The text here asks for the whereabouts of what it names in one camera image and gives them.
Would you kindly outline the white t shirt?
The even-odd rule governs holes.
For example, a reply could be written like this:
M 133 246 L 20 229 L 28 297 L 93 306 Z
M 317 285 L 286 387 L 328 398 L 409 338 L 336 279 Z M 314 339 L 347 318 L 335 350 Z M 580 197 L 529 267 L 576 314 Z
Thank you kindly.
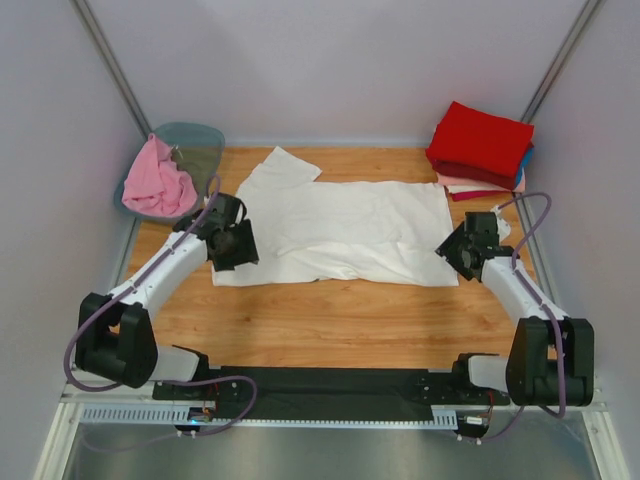
M 321 169 L 275 148 L 240 184 L 257 263 L 213 272 L 216 287 L 363 279 L 455 287 L 436 250 L 453 223 L 436 183 L 321 182 Z

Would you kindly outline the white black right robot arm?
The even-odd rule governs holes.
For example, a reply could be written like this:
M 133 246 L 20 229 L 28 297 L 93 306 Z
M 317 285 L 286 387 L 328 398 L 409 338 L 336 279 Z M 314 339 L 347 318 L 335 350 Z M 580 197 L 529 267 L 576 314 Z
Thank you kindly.
M 518 406 L 584 407 L 594 395 L 595 333 L 572 318 L 529 276 L 515 250 L 500 243 L 494 212 L 470 212 L 436 253 L 466 280 L 483 284 L 516 323 L 507 357 L 465 354 L 450 379 L 452 395 L 470 404 L 493 389 Z

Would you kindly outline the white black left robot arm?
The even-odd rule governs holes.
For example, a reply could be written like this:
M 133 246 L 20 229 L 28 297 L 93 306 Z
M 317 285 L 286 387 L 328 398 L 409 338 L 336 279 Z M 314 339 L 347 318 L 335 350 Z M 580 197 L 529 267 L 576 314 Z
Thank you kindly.
M 232 271 L 259 260 L 244 202 L 215 194 L 206 207 L 180 219 L 156 254 L 107 294 L 90 293 L 81 302 L 78 330 L 65 352 L 65 373 L 73 371 L 109 380 L 111 387 L 140 388 L 146 383 L 175 383 L 188 401 L 209 392 L 203 354 L 156 342 L 153 320 L 175 290 L 206 263 Z

